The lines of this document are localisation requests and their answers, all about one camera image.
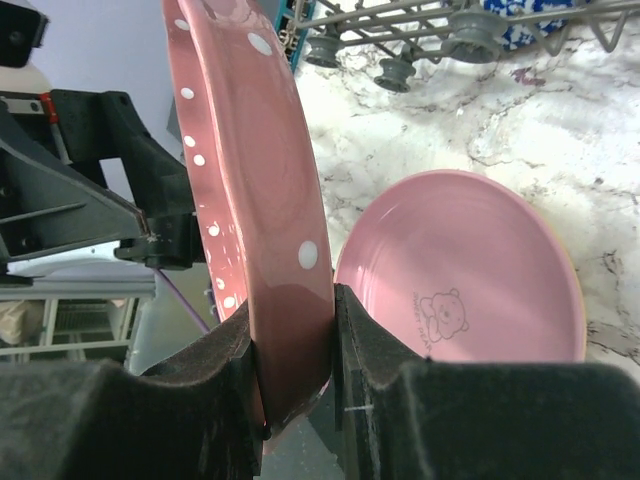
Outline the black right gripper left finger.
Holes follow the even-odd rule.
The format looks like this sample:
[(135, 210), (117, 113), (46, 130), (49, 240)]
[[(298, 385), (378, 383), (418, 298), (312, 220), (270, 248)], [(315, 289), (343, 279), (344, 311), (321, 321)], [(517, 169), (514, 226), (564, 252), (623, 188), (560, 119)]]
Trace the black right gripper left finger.
[(132, 479), (251, 479), (260, 471), (261, 408), (249, 310), (132, 381)]

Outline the grey wire dish rack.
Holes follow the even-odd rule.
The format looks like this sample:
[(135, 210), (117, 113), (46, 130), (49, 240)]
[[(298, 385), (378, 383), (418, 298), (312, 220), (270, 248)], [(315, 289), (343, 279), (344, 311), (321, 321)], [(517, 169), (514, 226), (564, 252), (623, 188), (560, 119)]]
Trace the grey wire dish rack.
[(530, 45), (558, 56), (573, 25), (591, 30), (607, 53), (614, 51), (636, 1), (313, 1), (292, 4), (292, 26), (303, 31), (308, 63), (339, 67), (348, 47), (372, 45), (384, 53), (377, 86), (405, 93), (420, 60), (483, 65)]

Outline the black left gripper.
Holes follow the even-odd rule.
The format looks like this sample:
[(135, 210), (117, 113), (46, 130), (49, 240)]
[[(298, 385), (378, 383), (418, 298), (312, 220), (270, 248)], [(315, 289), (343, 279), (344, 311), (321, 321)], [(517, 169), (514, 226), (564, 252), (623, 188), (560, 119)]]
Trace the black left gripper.
[[(137, 208), (104, 189), (100, 162), (114, 158)], [(153, 139), (125, 92), (56, 89), (51, 103), (3, 91), (1, 286), (33, 285), (11, 263), (117, 240), (118, 259), (152, 269), (205, 261), (186, 167)]]

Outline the plain pink bear plate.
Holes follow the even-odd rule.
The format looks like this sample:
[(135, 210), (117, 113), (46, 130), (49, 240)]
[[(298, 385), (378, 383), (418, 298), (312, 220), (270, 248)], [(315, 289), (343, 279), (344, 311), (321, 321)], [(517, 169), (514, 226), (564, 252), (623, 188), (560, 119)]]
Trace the plain pink bear plate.
[(524, 199), (479, 174), (435, 170), (385, 190), (356, 221), (335, 279), (422, 356), (586, 356), (583, 295), (564, 245)]

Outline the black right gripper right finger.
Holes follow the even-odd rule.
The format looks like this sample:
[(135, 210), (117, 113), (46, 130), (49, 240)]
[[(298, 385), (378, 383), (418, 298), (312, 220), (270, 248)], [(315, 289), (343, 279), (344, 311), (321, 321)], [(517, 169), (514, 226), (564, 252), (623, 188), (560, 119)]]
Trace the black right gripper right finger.
[(426, 362), (374, 321), (352, 289), (335, 286), (336, 424), (348, 479), (428, 479), (420, 378)]

